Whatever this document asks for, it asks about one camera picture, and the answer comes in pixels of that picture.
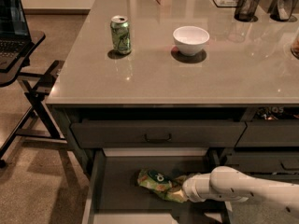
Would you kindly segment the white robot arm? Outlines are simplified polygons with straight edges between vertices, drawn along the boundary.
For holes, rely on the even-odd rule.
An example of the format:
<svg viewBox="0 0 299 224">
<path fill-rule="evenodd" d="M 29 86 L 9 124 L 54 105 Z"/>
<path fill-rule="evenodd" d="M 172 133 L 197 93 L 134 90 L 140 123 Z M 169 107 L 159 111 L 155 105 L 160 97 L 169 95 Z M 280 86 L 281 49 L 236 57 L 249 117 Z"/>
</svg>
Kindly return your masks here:
<svg viewBox="0 0 299 224">
<path fill-rule="evenodd" d="M 299 185 L 245 175 L 228 167 L 216 167 L 208 174 L 180 177 L 181 184 L 171 188 L 168 201 L 200 203 L 262 201 L 277 210 L 299 218 Z"/>
</svg>

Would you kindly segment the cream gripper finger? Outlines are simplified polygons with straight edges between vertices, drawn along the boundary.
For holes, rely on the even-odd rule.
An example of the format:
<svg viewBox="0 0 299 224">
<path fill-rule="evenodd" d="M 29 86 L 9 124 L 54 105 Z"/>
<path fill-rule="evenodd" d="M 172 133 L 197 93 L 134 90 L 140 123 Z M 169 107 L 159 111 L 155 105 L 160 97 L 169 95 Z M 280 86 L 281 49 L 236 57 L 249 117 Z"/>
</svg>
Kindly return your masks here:
<svg viewBox="0 0 299 224">
<path fill-rule="evenodd" d="M 188 201 L 188 197 L 182 190 L 181 186 L 177 186 L 169 189 L 165 194 L 165 199 L 167 201 L 176 202 L 176 203 L 185 203 Z"/>
</svg>

